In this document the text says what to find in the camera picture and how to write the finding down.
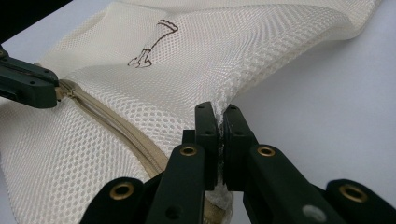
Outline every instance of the zipper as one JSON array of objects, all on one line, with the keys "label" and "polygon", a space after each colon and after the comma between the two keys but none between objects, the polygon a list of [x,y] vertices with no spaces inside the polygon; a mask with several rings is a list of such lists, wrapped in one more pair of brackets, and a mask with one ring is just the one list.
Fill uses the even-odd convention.
[{"label": "zipper", "polygon": [[[57,90],[59,99],[63,97],[72,99],[81,110],[114,133],[136,155],[150,178],[165,170],[168,158],[133,124],[83,91],[77,83],[61,79],[59,84],[60,89]],[[225,216],[225,211],[207,198],[205,198],[204,210],[205,224],[220,224]]]}]

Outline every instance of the white background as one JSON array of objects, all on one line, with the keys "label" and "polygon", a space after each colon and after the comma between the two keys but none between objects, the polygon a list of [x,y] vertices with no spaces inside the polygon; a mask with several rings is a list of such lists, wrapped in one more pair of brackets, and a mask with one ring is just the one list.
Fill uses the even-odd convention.
[{"label": "white background", "polygon": [[[74,0],[3,47],[35,63],[111,0]],[[396,1],[363,33],[320,44],[233,101],[259,142],[281,149],[313,184],[348,178],[396,206]],[[248,223],[235,194],[232,223]],[[0,175],[0,223],[16,223]]]}]

